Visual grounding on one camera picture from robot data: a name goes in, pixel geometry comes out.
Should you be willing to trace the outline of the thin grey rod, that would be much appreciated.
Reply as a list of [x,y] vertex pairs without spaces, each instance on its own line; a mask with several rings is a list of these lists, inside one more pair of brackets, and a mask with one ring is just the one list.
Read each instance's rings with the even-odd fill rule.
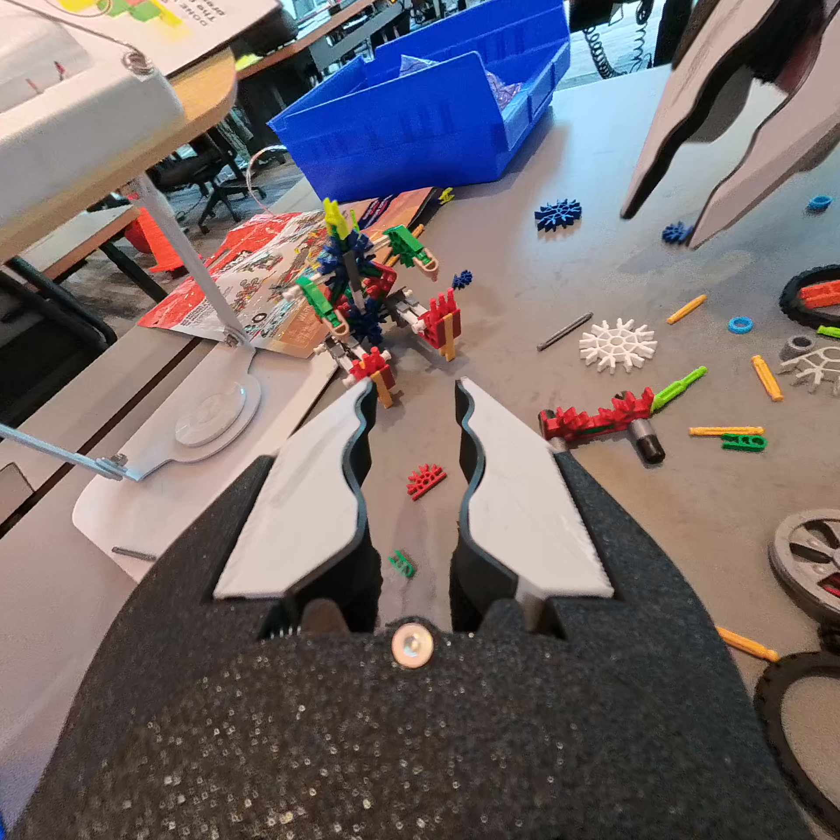
[[572,333],[573,331],[583,327],[586,323],[590,322],[593,318],[593,311],[587,311],[580,315],[579,317],[575,318],[570,323],[564,325],[561,329],[558,329],[556,332],[552,333],[547,339],[537,344],[537,351],[543,352],[546,351],[549,347],[553,346],[557,342],[561,341],[567,335]]

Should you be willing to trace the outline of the black rubber tyre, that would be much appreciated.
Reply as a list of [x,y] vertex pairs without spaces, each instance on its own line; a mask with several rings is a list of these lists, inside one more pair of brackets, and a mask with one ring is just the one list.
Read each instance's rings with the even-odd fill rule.
[[811,677],[839,678],[839,657],[824,650],[790,654],[769,663],[753,694],[753,708],[773,758],[806,811],[835,835],[839,834],[838,806],[831,802],[803,770],[784,733],[782,707],[788,689]]
[[780,310],[788,319],[802,327],[813,330],[822,326],[838,329],[838,315],[823,312],[819,309],[809,309],[800,299],[802,289],[835,280],[839,280],[839,265],[819,266],[794,276],[784,286],[780,294]]

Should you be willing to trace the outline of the silver wheel hub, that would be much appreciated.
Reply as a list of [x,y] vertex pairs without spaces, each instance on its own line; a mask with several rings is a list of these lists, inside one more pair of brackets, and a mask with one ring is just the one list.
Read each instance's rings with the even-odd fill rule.
[[769,543],[770,566],[791,599],[819,621],[839,622],[839,510],[784,518]]

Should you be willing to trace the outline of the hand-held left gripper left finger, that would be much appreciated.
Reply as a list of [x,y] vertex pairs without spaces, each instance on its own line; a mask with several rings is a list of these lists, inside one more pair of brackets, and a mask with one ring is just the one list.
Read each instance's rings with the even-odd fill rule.
[[377,551],[361,487],[376,407],[375,386],[358,382],[280,447],[215,600],[276,600],[295,623],[328,599],[350,630],[375,629]]

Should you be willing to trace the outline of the white triangular connector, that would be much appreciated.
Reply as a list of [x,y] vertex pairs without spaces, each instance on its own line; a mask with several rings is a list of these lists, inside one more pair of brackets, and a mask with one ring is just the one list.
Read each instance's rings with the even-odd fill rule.
[[826,385],[831,396],[839,397],[839,348],[824,346],[780,364],[780,374],[790,375],[795,386],[813,394]]

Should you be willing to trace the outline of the blue plastic storage bin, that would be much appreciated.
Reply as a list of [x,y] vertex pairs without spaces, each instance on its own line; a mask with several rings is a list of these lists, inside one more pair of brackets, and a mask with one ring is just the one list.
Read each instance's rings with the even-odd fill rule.
[[[402,55],[441,64],[399,77]],[[494,182],[570,63],[563,2],[484,2],[355,58],[268,126],[320,198]],[[485,70],[521,83],[504,111]]]

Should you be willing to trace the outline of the long wooden workbench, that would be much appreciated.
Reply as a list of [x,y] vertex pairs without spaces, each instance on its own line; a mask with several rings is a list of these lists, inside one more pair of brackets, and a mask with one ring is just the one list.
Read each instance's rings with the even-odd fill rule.
[[327,3],[315,9],[309,18],[301,22],[301,32],[294,41],[270,51],[268,55],[254,59],[248,64],[245,63],[245,59],[238,59],[235,62],[237,80],[242,81],[262,70],[297,56],[316,42],[326,38],[333,30],[341,27],[354,16],[361,14],[368,7],[374,7],[375,4],[374,1],[336,2]]

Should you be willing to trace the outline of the orange traffic cone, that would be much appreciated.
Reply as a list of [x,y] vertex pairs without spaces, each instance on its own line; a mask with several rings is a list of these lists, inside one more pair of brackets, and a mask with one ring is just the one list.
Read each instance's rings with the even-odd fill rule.
[[188,276],[181,257],[146,208],[139,209],[138,216],[122,234],[137,251],[154,258],[154,264],[149,268],[152,274],[167,274],[172,279]]

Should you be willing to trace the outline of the small red connector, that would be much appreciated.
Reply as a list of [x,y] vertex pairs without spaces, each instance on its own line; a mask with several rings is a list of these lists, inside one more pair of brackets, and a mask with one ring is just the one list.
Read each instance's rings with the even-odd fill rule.
[[418,501],[446,478],[447,473],[439,465],[419,465],[407,478],[407,495],[412,501]]

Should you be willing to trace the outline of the multicoloured construction toy model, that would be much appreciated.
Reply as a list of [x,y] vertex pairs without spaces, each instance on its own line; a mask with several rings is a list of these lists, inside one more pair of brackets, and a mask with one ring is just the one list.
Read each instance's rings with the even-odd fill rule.
[[[304,299],[327,330],[315,353],[327,353],[343,371],[343,384],[352,387],[369,380],[385,408],[393,405],[395,378],[391,355],[382,344],[388,322],[409,329],[447,362],[455,358],[455,341],[461,334],[460,309],[449,287],[424,306],[413,292],[397,287],[397,274],[375,260],[384,237],[372,242],[363,234],[354,211],[346,217],[336,201],[323,200],[328,238],[318,259],[318,273],[300,276],[283,292],[285,299]],[[425,248],[428,262],[415,266],[431,281],[438,279],[439,264]]]

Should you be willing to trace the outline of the printed instruction sheet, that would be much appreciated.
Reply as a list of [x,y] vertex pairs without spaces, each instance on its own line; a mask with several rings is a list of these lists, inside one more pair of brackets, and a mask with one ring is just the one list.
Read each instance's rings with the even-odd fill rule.
[[279,7],[275,1],[23,1],[2,2],[2,13],[29,11],[74,36],[134,47],[169,77],[225,49]]

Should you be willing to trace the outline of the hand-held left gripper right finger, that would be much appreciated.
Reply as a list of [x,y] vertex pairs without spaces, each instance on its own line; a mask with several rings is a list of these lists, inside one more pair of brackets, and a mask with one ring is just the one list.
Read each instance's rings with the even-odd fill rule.
[[455,630],[512,600],[528,630],[552,599],[611,600],[613,583],[563,476],[560,451],[469,378],[455,384],[467,487],[455,547]]

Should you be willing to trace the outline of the white plastic device box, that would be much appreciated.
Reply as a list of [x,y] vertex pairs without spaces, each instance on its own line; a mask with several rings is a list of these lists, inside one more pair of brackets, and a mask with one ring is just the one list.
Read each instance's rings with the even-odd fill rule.
[[1,112],[2,225],[184,115],[140,48],[16,2],[2,2]]

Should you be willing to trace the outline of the red connector and shaft assembly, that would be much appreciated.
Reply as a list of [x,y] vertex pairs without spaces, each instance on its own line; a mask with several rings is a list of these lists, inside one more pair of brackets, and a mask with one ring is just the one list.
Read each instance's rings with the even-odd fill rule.
[[655,394],[647,387],[639,396],[620,392],[610,407],[600,407],[594,414],[574,407],[546,409],[539,413],[539,430],[546,441],[559,439],[565,444],[626,432],[643,462],[656,466],[666,453],[650,422],[654,401]]

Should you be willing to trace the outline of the white snowflake connector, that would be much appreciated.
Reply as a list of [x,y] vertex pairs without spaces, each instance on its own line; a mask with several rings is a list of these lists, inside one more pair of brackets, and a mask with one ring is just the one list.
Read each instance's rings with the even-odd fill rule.
[[655,332],[645,324],[637,327],[632,319],[618,319],[614,325],[607,321],[594,324],[589,332],[582,333],[578,345],[586,366],[610,374],[642,369],[658,348]]

